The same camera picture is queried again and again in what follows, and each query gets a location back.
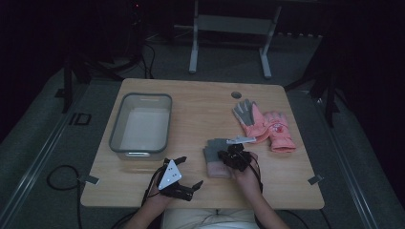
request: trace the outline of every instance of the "table surface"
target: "table surface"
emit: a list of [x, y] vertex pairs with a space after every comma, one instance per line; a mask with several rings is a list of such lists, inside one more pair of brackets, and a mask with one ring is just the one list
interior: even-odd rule
[[[232, 92], [241, 93], [242, 98], [233, 98]], [[256, 101], [262, 113], [285, 113], [297, 146], [294, 153], [277, 154], [269, 150], [269, 139], [258, 144], [244, 144], [247, 151], [259, 157], [266, 200], [275, 209], [320, 209], [324, 206], [318, 184], [308, 182], [314, 172], [281, 86], [157, 79], [125, 79], [122, 82], [90, 173], [100, 181], [98, 185], [86, 184], [81, 197], [83, 205], [139, 207], [152, 175], [162, 165], [162, 161], [121, 160], [109, 147], [120, 102], [128, 93], [172, 96], [166, 157], [187, 156], [179, 165], [181, 185], [191, 187], [203, 180], [202, 188], [194, 193], [191, 201], [176, 199], [170, 208], [249, 208], [233, 179], [207, 176], [203, 156], [208, 139], [244, 135], [232, 109], [245, 98]]]

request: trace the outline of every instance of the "forearm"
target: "forearm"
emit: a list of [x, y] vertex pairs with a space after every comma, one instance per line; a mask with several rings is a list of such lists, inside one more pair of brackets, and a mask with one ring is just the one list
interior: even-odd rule
[[288, 228], [262, 195], [248, 199], [252, 205], [256, 218], [266, 229]]
[[139, 210], [131, 217], [125, 225], [125, 229], [146, 229], [151, 222], [158, 217], [164, 208], [154, 206], [152, 202], [146, 202]]

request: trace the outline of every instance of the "pink rubber glove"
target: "pink rubber glove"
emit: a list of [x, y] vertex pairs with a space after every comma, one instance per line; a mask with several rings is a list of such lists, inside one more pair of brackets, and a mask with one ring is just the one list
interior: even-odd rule
[[256, 137], [256, 141], [252, 143], [259, 143], [268, 138], [270, 134], [268, 125], [255, 102], [251, 103], [245, 99], [245, 101], [239, 102], [232, 111], [241, 123], [246, 136]]
[[295, 144], [288, 131], [287, 118], [278, 112], [265, 113], [266, 122], [270, 131], [270, 149], [275, 153], [290, 153], [295, 151]]

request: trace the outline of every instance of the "person's right hand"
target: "person's right hand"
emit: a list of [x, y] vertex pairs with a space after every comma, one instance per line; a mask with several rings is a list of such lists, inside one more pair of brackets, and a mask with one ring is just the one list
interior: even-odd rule
[[[251, 160], [250, 165], [260, 176], [259, 166], [256, 163], [258, 156], [251, 152], [250, 154], [253, 156], [253, 158], [255, 158]], [[232, 173], [236, 179], [236, 182], [238, 183], [238, 186], [241, 188], [246, 198], [250, 199], [262, 194], [260, 190], [259, 180], [257, 180], [250, 167], [246, 167], [243, 172], [239, 170], [232, 170]]]

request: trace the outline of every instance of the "gray carpet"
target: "gray carpet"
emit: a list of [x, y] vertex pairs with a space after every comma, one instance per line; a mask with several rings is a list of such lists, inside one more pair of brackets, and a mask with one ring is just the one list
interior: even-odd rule
[[[220, 46], [203, 41], [200, 46], [198, 71], [188, 73], [191, 52], [189, 37], [182, 36], [178, 42], [166, 44], [153, 37], [149, 39], [156, 58], [153, 76], [156, 79], [200, 80], [237, 83], [277, 84], [286, 86], [300, 78], [319, 44], [311, 37], [276, 36], [268, 55], [273, 73], [272, 79], [264, 79], [258, 51], [251, 47]], [[145, 60], [150, 63], [152, 50], [144, 50]], [[120, 73], [124, 77], [144, 77], [141, 65]], [[33, 102], [22, 120], [3, 141], [0, 151], [1, 206], [6, 206], [20, 178], [31, 165], [41, 146], [61, 114], [63, 101], [54, 98], [62, 87], [62, 74], [55, 75]], [[324, 212], [332, 228], [373, 228], [363, 224], [352, 198], [334, 149], [330, 128], [320, 107], [315, 105], [305, 90], [310, 83], [288, 92], [288, 99], [305, 142], [315, 174], [325, 179], [320, 188], [325, 200]], [[88, 126], [66, 125], [52, 153], [40, 172], [27, 198], [10, 228], [76, 228], [76, 190], [60, 192], [46, 183], [50, 171], [61, 164], [75, 166], [82, 175], [90, 172], [99, 141], [114, 105], [119, 83], [95, 75], [87, 91], [75, 106], [75, 113], [91, 114]], [[397, 202], [391, 186], [384, 177], [373, 149], [364, 136], [353, 114], [338, 100], [340, 113], [334, 114], [334, 133], [339, 138], [356, 180], [369, 203], [377, 228], [405, 228], [405, 214]], [[55, 175], [56, 184], [75, 185], [75, 174], [62, 170]], [[131, 213], [127, 208], [81, 207], [83, 228], [110, 228], [118, 219]], [[279, 212], [291, 228], [305, 228], [292, 214]], [[320, 211], [293, 211], [309, 228], [328, 228]]]

